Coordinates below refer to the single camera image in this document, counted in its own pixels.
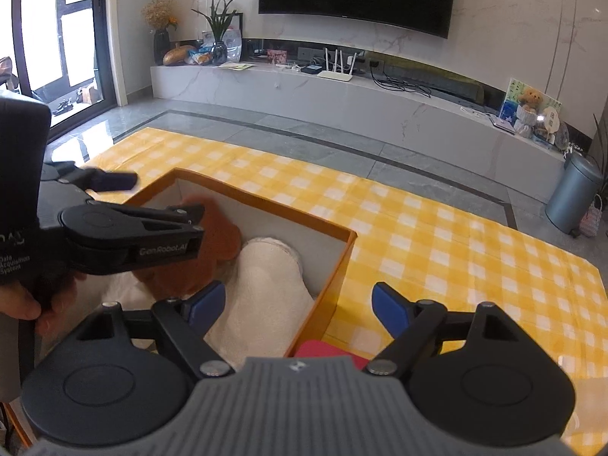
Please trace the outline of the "person left hand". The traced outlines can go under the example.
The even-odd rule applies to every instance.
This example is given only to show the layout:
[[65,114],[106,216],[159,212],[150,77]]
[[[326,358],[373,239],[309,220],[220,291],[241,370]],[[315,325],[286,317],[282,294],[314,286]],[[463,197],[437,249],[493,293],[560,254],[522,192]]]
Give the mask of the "person left hand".
[[13,281],[1,286],[1,313],[17,320],[35,323],[35,331],[41,337],[55,336],[61,328],[68,309],[75,303],[77,283],[86,281],[86,274],[73,272],[63,288],[52,298],[48,310],[41,308],[30,292],[20,282]]

